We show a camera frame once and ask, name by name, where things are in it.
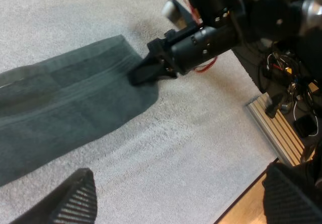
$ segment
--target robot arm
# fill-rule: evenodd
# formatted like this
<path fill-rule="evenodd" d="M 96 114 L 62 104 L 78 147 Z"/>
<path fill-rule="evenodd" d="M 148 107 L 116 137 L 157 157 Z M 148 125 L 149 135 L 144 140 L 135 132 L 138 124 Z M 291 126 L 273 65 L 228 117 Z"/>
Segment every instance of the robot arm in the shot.
<path fill-rule="evenodd" d="M 243 43 L 261 38 L 282 41 L 322 29 L 318 0 L 188 0 L 191 15 L 176 0 L 167 2 L 166 16 L 180 31 L 147 44 L 148 56 L 129 79 L 134 85 L 187 74 L 198 65 Z"/>

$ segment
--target dark gray towel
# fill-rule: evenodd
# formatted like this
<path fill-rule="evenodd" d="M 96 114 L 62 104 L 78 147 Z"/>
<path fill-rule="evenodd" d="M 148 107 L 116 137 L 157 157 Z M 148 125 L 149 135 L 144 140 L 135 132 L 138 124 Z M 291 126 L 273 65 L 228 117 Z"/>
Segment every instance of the dark gray towel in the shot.
<path fill-rule="evenodd" d="M 157 100 L 123 36 L 0 74 L 0 186 L 117 129 Z"/>

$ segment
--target white carpet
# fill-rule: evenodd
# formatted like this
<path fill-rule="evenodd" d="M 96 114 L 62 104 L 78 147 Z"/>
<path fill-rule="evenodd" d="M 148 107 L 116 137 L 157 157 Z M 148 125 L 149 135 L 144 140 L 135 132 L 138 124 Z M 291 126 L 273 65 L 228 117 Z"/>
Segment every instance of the white carpet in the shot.
<path fill-rule="evenodd" d="M 0 71 L 117 34 L 143 56 L 172 27 L 165 1 L 0 0 Z M 95 175 L 98 224 L 217 220 L 275 159 L 244 107 L 259 91 L 232 52 L 159 87 L 157 103 L 123 127 L 0 188 L 0 223 L 80 167 Z"/>

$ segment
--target wooden floor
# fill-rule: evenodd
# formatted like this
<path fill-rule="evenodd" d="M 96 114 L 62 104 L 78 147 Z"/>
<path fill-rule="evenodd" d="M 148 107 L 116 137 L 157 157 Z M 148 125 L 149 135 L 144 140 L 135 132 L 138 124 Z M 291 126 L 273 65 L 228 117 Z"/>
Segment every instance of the wooden floor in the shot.
<path fill-rule="evenodd" d="M 266 175 L 260 178 L 218 224 L 266 224 L 262 185 L 265 177 Z"/>

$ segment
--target metal cylinder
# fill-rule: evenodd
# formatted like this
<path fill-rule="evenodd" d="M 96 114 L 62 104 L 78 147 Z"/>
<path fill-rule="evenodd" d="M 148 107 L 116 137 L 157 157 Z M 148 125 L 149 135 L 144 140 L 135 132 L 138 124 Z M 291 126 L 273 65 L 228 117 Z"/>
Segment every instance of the metal cylinder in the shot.
<path fill-rule="evenodd" d="M 201 28 L 171 47 L 173 62 L 186 74 L 198 65 L 236 46 L 238 37 L 235 29 L 225 25 L 218 29 Z"/>

